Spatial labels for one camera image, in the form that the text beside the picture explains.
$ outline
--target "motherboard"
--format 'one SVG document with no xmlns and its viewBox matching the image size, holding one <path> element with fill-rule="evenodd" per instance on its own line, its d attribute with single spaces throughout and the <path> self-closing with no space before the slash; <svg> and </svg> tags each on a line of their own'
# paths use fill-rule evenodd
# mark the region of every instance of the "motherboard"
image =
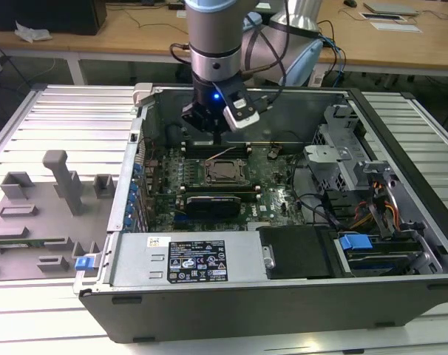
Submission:
<svg viewBox="0 0 448 355">
<path fill-rule="evenodd" d="M 246 231 L 305 224 L 291 188 L 295 155 L 275 146 L 156 148 L 145 194 L 149 231 Z"/>
</svg>

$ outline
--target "blue clip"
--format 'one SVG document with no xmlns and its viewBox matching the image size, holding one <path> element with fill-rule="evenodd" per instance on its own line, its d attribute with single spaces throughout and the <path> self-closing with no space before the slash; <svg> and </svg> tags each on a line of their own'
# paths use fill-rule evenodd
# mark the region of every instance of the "blue clip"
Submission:
<svg viewBox="0 0 448 355">
<path fill-rule="evenodd" d="M 130 203 L 134 203 L 135 200 L 137 200 L 137 198 L 135 197 L 135 194 L 132 193 L 132 192 L 130 192 L 130 193 L 129 193 L 129 196 L 128 196 L 128 201 L 129 201 Z"/>
<path fill-rule="evenodd" d="M 134 163 L 134 171 L 135 172 L 141 172 L 142 166 L 139 163 Z"/>
<path fill-rule="evenodd" d="M 339 238 L 341 247 L 347 249 L 373 249 L 370 238 L 366 234 L 346 234 Z"/>
<path fill-rule="evenodd" d="M 76 271 L 88 271 L 94 269 L 94 257 L 79 257 L 76 259 Z"/>
<path fill-rule="evenodd" d="M 132 192 L 137 192 L 138 190 L 138 186 L 136 183 L 131 183 L 129 188 L 132 190 Z"/>
<path fill-rule="evenodd" d="M 125 225 L 125 227 L 130 227 L 132 225 L 132 218 L 130 217 L 125 217 L 123 219 L 123 224 Z"/>
</svg>

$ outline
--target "power supply label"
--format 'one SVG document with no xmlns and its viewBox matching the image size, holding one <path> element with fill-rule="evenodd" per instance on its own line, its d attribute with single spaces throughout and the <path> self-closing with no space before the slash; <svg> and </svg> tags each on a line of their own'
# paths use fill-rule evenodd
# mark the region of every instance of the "power supply label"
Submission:
<svg viewBox="0 0 448 355">
<path fill-rule="evenodd" d="M 170 283 L 227 281 L 224 240 L 170 242 L 167 280 Z"/>
</svg>

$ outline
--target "computer mouse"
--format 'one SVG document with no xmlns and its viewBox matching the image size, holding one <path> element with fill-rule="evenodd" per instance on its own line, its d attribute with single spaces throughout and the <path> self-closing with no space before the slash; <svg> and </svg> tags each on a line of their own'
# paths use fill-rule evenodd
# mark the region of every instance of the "computer mouse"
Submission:
<svg viewBox="0 0 448 355">
<path fill-rule="evenodd" d="M 356 0 L 344 0 L 344 5 L 348 7 L 357 7 Z"/>
</svg>

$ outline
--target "white paper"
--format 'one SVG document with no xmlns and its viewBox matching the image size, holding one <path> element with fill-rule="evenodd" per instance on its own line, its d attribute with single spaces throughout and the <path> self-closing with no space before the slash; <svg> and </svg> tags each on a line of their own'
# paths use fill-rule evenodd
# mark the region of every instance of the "white paper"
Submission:
<svg viewBox="0 0 448 355">
<path fill-rule="evenodd" d="M 149 237 L 149 239 L 147 239 L 147 246 L 149 248 L 168 247 L 171 240 L 172 237 Z"/>
<path fill-rule="evenodd" d="M 17 30 L 14 33 L 22 38 L 24 41 L 33 43 L 33 41 L 46 41 L 52 39 L 48 30 L 33 30 L 28 27 L 24 27 L 16 21 Z"/>
<path fill-rule="evenodd" d="M 377 30 L 380 31 L 397 31 L 397 32 L 415 32 L 423 33 L 419 28 L 412 24 L 382 24 L 379 22 L 370 22 Z"/>
<path fill-rule="evenodd" d="M 267 3 L 267 2 L 260 2 L 260 3 L 256 6 L 256 8 L 257 8 L 257 9 L 266 9 L 266 10 L 270 10 L 270 9 L 271 9 L 271 6 L 270 6 L 270 4 Z"/>
</svg>

